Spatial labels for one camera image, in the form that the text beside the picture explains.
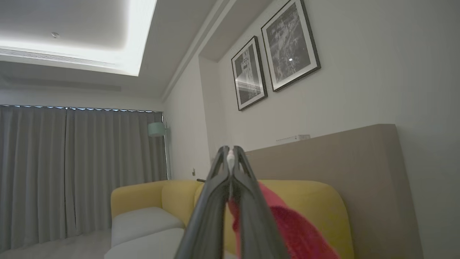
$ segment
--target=red cloth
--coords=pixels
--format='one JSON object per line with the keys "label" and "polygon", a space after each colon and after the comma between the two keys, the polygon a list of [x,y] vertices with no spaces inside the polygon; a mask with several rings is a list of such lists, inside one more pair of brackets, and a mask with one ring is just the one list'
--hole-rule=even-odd
{"label": "red cloth", "polygon": [[[324,240],[321,233],[306,218],[290,209],[286,203],[263,184],[259,184],[278,230],[283,237],[291,259],[339,259],[336,252]],[[236,234],[236,254],[240,257],[239,208],[229,202],[233,215],[233,231]]]}

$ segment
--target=framed picture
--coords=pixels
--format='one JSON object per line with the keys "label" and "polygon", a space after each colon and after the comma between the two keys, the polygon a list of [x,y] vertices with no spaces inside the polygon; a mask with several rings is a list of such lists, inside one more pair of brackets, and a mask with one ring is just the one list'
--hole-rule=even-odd
{"label": "framed picture", "polygon": [[263,27],[273,91],[321,68],[304,0],[290,0]]}
{"label": "framed picture", "polygon": [[267,97],[259,43],[254,36],[231,59],[238,110],[242,111]]}

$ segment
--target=lampshade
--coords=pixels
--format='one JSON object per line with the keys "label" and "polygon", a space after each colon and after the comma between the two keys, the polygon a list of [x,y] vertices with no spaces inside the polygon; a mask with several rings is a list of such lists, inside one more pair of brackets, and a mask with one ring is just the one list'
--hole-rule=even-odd
{"label": "lampshade", "polygon": [[163,122],[154,122],[149,124],[149,136],[159,137],[166,134],[165,125]]}

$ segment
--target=gray curtain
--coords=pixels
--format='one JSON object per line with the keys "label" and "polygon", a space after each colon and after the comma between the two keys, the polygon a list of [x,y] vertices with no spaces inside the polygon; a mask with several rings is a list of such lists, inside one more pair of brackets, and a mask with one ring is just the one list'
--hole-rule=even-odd
{"label": "gray curtain", "polygon": [[163,137],[148,137],[160,112],[72,110],[67,113],[65,204],[68,236],[111,227],[117,187],[166,179]]}
{"label": "gray curtain", "polygon": [[0,253],[65,238],[66,110],[0,106]]}

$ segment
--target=linear air conditioning vent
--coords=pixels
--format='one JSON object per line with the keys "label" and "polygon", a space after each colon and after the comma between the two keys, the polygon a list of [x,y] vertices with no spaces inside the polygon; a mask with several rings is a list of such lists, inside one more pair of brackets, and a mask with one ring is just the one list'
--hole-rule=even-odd
{"label": "linear air conditioning vent", "polygon": [[64,57],[64,56],[22,51],[22,50],[5,49],[5,48],[0,48],[0,55],[18,57],[18,58],[41,59],[41,60],[49,60],[49,61],[57,61],[57,62],[66,62],[66,63],[80,64],[80,65],[91,65],[91,66],[99,66],[99,67],[107,67],[107,68],[115,67],[115,64],[108,63],[108,62],[101,62],[101,61],[95,61],[95,60],[89,60],[89,59],[79,59],[79,58],[72,58],[72,57]]}

